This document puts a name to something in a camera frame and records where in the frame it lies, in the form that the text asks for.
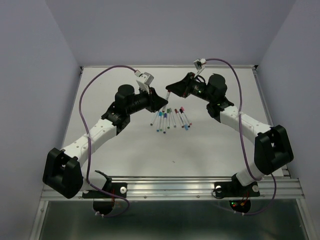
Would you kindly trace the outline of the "light blue marker pen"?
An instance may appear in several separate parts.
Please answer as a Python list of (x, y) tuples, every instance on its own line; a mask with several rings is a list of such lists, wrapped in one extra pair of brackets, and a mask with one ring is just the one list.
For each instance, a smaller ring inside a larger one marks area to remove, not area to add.
[(161, 122), (162, 122), (162, 111), (159, 111), (157, 118), (156, 131), (159, 132), (161, 130)]

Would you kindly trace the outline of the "teal green marker pen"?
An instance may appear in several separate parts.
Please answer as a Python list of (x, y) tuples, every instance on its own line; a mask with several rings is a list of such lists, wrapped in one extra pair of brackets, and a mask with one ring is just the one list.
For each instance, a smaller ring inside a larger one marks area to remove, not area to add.
[(164, 130), (164, 116), (165, 116), (165, 112), (162, 111), (161, 112), (161, 123), (160, 123), (160, 128), (159, 128), (160, 132), (162, 132)]

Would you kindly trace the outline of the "dark green marker pen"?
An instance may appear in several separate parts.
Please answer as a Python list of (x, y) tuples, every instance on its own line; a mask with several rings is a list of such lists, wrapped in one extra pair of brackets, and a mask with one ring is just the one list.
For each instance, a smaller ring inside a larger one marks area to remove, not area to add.
[(156, 111), (156, 112), (154, 113), (153, 117), (152, 117), (151, 122), (150, 122), (150, 125), (151, 125), (151, 126), (153, 126), (153, 125), (155, 124), (155, 121), (156, 121), (156, 119), (158, 118), (158, 116), (159, 116), (159, 111)]

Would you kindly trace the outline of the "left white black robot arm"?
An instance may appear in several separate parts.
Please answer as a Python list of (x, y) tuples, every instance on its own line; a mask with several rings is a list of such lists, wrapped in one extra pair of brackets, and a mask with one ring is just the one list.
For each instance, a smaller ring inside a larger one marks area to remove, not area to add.
[(130, 116), (141, 110), (151, 113), (168, 104), (153, 87), (135, 93), (132, 85), (121, 85), (114, 102), (98, 122), (86, 133), (62, 149), (51, 149), (46, 157), (42, 181), (67, 199), (73, 198), (82, 188), (82, 166), (89, 156), (111, 138), (117, 136), (130, 123)]

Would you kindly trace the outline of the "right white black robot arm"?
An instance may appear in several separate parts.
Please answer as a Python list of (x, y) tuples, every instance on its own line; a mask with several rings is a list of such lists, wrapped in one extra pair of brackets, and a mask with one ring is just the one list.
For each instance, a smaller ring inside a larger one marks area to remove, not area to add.
[(247, 163), (244, 170), (235, 174), (230, 182), (231, 192), (242, 195), (248, 185), (272, 174), (294, 159), (286, 129), (270, 126), (242, 113), (226, 97), (227, 85), (222, 75), (213, 74), (207, 83), (198, 82), (194, 73), (189, 72), (182, 80), (166, 86), (166, 89), (181, 97), (196, 96), (208, 102), (208, 114), (226, 126), (239, 132), (254, 145), (253, 163)]

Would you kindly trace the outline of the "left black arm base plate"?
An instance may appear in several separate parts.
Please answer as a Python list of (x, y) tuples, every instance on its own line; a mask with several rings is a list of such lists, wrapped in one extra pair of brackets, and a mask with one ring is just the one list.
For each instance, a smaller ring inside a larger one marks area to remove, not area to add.
[[(102, 190), (109, 194), (117, 195), (123, 198), (127, 197), (128, 184), (126, 182), (112, 182), (109, 186), (103, 186)], [(91, 189), (82, 192), (83, 199), (110, 199), (112, 196), (102, 193), (99, 190)]]

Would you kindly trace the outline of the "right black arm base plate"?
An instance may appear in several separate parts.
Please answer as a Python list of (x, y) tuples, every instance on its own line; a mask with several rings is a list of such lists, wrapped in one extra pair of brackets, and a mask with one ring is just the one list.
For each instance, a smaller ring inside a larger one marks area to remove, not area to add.
[(259, 197), (260, 191), (256, 181), (247, 186), (242, 186), (240, 183), (233, 181), (220, 181), (214, 183), (211, 194), (217, 199)]

